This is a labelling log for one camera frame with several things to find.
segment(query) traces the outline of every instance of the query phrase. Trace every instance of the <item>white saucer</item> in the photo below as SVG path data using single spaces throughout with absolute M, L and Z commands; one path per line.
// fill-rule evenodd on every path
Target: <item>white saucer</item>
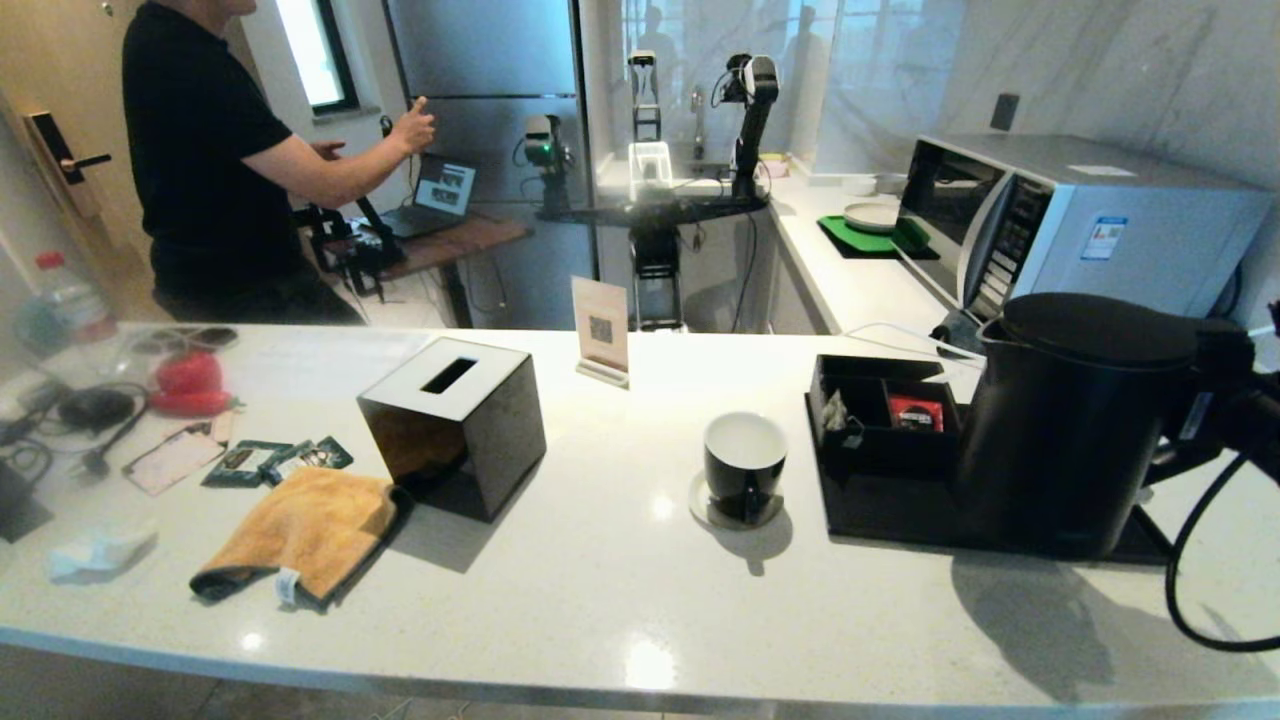
M 764 507 L 760 510 L 760 521 L 749 525 L 741 520 L 730 518 L 712 505 L 712 488 L 707 484 L 707 473 L 699 470 L 694 475 L 694 482 L 689 484 L 689 511 L 699 523 L 724 528 L 726 530 L 755 530 L 769 524 L 782 511 L 782 493 L 774 492 Z
M 897 224 L 900 204 L 892 202 L 854 202 L 845 208 L 845 222 L 849 227 L 863 232 L 887 233 Z

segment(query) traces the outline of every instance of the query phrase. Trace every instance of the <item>man's hand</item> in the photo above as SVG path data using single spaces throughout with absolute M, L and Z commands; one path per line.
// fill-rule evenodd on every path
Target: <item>man's hand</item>
M 396 120 L 389 136 L 404 151 L 404 155 L 417 155 L 435 141 L 435 115 L 424 115 L 426 97 L 419 97 L 413 106 Z
M 342 158 L 338 151 L 347 146 L 344 140 L 324 140 L 320 142 L 312 142 L 311 149 L 316 151 L 316 155 L 330 163 Z

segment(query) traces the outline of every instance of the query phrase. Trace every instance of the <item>stainless steel refrigerator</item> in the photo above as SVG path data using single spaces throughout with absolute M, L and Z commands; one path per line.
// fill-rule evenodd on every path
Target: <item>stainless steel refrigerator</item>
M 543 183 L 517 151 L 525 119 L 561 118 L 572 206 L 591 202 L 577 10 L 571 0 L 383 0 L 406 97 L 436 117 L 431 152 L 477 168 L 471 209 L 534 234 L 460 266 L 477 328 L 572 329 L 570 277 L 599 277 L 595 233 L 539 220 Z

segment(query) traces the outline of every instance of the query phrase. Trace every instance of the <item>black kettle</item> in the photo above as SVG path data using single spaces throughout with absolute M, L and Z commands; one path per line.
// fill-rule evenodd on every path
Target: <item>black kettle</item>
M 1033 293 L 979 329 L 987 366 L 951 495 L 965 529 L 1060 559 L 1107 555 L 1192 374 L 1196 322 Z

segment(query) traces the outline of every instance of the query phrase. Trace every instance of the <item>microwave oven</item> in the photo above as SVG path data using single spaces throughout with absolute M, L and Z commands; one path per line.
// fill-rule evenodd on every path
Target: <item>microwave oven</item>
M 892 240 L 977 322 L 1032 292 L 1085 292 L 1208 315 L 1270 192 L 1069 136 L 920 137 Z

